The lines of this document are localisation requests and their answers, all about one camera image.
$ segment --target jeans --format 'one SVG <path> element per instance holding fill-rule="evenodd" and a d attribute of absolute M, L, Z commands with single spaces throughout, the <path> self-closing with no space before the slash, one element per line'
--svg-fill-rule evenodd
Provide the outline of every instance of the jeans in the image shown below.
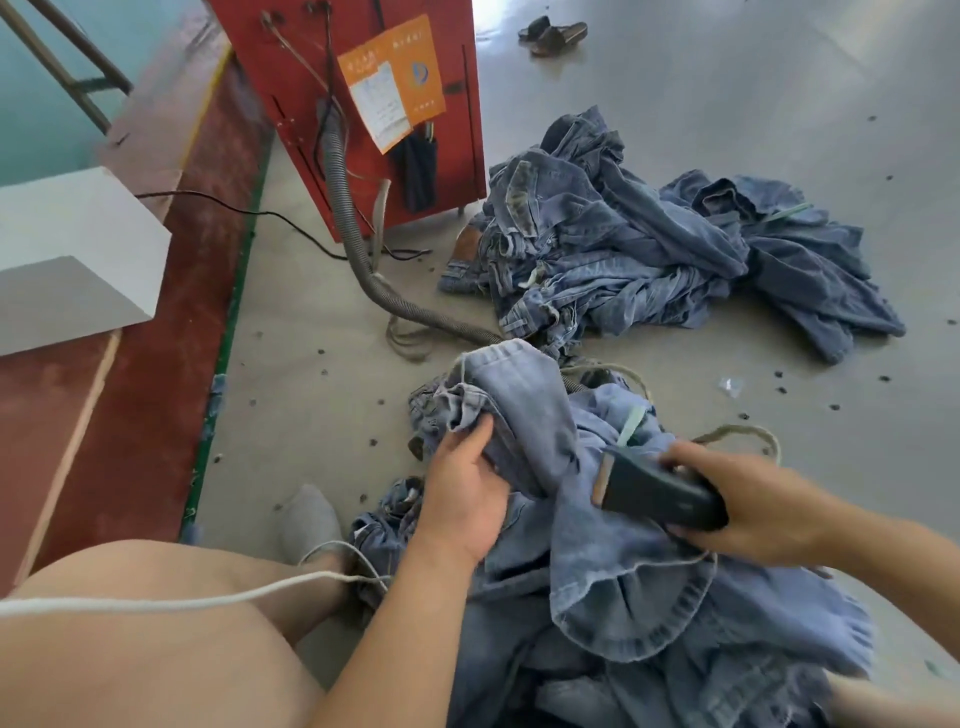
<path fill-rule="evenodd" d="M 824 668 L 868 667 L 870 620 L 832 582 L 718 558 L 589 502 L 603 448 L 635 407 L 631 447 L 674 439 L 623 384 L 567 395 L 553 359 L 509 340 L 463 354 L 411 404 L 428 452 L 491 412 L 485 455 L 512 488 L 472 577 L 450 725 L 494 726 L 518 709 L 579 726 L 803 725 L 826 694 Z M 413 509 L 381 511 L 419 496 L 404 485 L 361 516 L 361 550 L 395 568 Z"/>
<path fill-rule="evenodd" d="M 593 107 L 492 167 L 490 197 L 470 221 L 483 232 L 477 256 L 451 261 L 440 289 L 489 292 L 504 333 L 537 333 L 555 358 L 586 328 L 695 328 L 735 282 L 796 321 L 830 363 L 858 329 L 905 334 L 869 283 L 861 228 L 816 207 L 768 221 L 805 204 L 786 182 L 711 182 L 693 170 L 656 190 L 622 168 L 623 149 Z"/>

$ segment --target paper sticker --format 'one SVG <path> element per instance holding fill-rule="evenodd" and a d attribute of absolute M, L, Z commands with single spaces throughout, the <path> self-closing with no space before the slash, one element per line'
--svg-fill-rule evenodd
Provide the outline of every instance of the paper sticker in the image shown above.
<path fill-rule="evenodd" d="M 350 87 L 350 95 L 373 137 L 377 149 L 385 152 L 411 131 L 410 120 L 400 101 L 394 70 L 389 61 L 380 63 L 372 76 Z"/>
<path fill-rule="evenodd" d="M 446 111 L 437 52 L 424 14 L 338 57 L 353 103 L 381 153 Z"/>

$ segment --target slipper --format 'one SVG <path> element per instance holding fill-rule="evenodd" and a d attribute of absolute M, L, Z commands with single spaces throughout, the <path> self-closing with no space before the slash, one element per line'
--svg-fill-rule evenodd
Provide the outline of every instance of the slipper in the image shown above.
<path fill-rule="evenodd" d="M 539 38 L 543 31 L 550 27 L 550 18 L 546 15 L 541 15 L 539 18 L 534 20 L 530 25 L 524 28 L 518 33 L 520 36 L 521 43 L 532 43 L 537 38 Z"/>
<path fill-rule="evenodd" d="M 538 58 L 559 56 L 587 37 L 587 23 L 551 25 L 537 38 L 530 52 Z"/>

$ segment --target blue jeans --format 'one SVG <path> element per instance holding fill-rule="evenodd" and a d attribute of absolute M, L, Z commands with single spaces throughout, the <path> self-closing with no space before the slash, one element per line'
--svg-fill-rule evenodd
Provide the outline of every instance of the blue jeans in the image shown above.
<path fill-rule="evenodd" d="M 427 452 L 493 413 L 485 454 L 513 489 L 473 575 L 450 725 L 492 726 L 522 705 L 583 726 L 767 726 L 823 697 L 825 667 L 869 665 L 870 620 L 832 582 L 718 559 L 593 507 L 603 448 L 635 407 L 645 416 L 632 447 L 674 439 L 622 384 L 568 396 L 553 359 L 510 340 L 463 354 L 411 405 Z M 358 519 L 359 547 L 396 566 L 413 510 L 382 511 L 419 497 L 403 485 Z"/>
<path fill-rule="evenodd" d="M 491 194 L 470 224 L 472 262 L 451 261 L 439 287 L 489 292 L 504 333 L 542 335 L 569 354 L 585 328 L 697 327 L 732 284 L 759 291 L 796 321 L 830 363 L 856 330 L 903 336 L 869 283 L 861 228 L 829 221 L 786 182 L 693 170 L 656 190 L 622 168 L 623 142 L 597 107 L 566 115 L 539 147 L 491 168 Z"/>

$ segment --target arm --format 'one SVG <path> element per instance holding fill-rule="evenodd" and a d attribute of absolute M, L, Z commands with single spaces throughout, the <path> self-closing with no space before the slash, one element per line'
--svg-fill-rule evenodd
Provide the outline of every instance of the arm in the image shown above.
<path fill-rule="evenodd" d="M 766 566 L 844 571 L 960 659 L 960 548 L 954 542 L 918 523 L 858 508 L 764 457 L 677 442 L 662 462 L 702 473 L 720 491 L 730 515 L 720 531 L 678 535 Z"/>
<path fill-rule="evenodd" d="M 484 416 L 430 463 L 417 532 L 363 639 L 311 725 L 442 728 L 473 570 L 496 541 L 509 486 L 483 457 Z"/>

